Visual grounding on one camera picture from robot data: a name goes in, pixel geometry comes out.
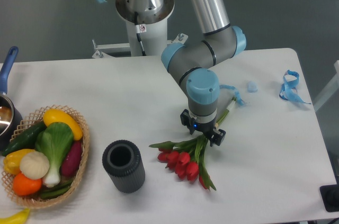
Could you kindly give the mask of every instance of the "yellow pepper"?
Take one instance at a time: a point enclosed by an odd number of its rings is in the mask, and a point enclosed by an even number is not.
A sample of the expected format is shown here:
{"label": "yellow pepper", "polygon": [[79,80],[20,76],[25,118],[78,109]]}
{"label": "yellow pepper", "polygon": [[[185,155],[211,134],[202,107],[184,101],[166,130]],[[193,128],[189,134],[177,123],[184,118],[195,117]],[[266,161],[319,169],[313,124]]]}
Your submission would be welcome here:
{"label": "yellow pepper", "polygon": [[30,209],[25,208],[8,218],[0,218],[0,224],[24,224],[30,214]]}
{"label": "yellow pepper", "polygon": [[6,158],[4,158],[4,171],[12,175],[20,173],[20,161],[22,157],[33,151],[33,149],[22,149],[8,154]]}

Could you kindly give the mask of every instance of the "saucepan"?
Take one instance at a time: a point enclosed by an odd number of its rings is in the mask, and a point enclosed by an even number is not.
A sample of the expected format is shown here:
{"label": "saucepan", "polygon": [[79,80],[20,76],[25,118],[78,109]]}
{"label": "saucepan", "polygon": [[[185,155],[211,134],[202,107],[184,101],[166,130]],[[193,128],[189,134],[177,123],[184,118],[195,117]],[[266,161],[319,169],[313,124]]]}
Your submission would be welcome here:
{"label": "saucepan", "polygon": [[7,80],[18,52],[17,47],[11,47],[0,70],[0,151],[7,147],[22,120],[21,114],[7,97]]}

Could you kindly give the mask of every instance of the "woven basket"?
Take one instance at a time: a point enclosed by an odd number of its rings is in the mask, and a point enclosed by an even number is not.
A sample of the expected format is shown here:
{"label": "woven basket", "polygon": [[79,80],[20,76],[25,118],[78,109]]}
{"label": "woven basket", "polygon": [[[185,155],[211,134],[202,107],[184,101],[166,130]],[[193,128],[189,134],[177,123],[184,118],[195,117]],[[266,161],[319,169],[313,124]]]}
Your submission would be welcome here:
{"label": "woven basket", "polygon": [[40,209],[40,208],[46,208],[51,207],[53,205],[56,205],[58,203],[61,203],[63,200],[67,199],[77,188],[78,184],[80,183],[85,167],[86,162],[88,158],[88,151],[90,147],[90,132],[88,130],[88,125],[82,115],[80,115],[79,112],[76,110],[68,107],[68,106],[56,106],[53,105],[51,107],[42,107],[39,110],[36,110],[34,113],[30,113],[28,117],[25,117],[24,120],[21,121],[20,125],[17,126],[17,129],[14,131],[14,134],[12,135],[13,140],[17,135],[19,135],[21,132],[23,132],[25,129],[29,128],[31,125],[35,124],[38,121],[42,120],[43,114],[49,110],[49,109],[60,109],[65,111],[67,114],[69,114],[77,123],[80,125],[82,131],[83,131],[83,138],[82,138],[82,147],[83,147],[83,153],[82,153],[82,159],[80,162],[80,167],[74,177],[61,177],[61,183],[64,183],[70,179],[74,179],[70,189],[63,195],[55,198],[55,199],[48,199],[48,200],[42,200],[39,198],[38,194],[33,194],[29,196],[18,196],[14,193],[12,190],[13,185],[13,179],[15,175],[6,173],[5,171],[2,171],[2,185],[5,187],[5,191],[7,192],[7,196],[16,204],[21,205],[26,208],[30,209]]}

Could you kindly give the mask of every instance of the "yellow banana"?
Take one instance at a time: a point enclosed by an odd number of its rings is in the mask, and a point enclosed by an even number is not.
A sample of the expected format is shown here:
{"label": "yellow banana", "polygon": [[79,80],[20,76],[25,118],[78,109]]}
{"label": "yellow banana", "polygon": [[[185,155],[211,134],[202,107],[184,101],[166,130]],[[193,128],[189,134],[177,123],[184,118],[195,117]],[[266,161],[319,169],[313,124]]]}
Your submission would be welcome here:
{"label": "yellow banana", "polygon": [[24,224],[30,214],[30,209],[25,208],[8,218],[0,218],[0,224]]}

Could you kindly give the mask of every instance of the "purple eggplant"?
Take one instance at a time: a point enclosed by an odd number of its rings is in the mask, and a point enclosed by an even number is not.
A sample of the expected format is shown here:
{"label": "purple eggplant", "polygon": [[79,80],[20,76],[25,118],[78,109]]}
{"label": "purple eggplant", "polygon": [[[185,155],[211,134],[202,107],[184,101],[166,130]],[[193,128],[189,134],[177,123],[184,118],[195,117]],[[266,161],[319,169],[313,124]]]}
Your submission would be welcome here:
{"label": "purple eggplant", "polygon": [[76,174],[80,166],[82,152],[81,142],[75,141],[61,165],[61,175],[72,177]]}

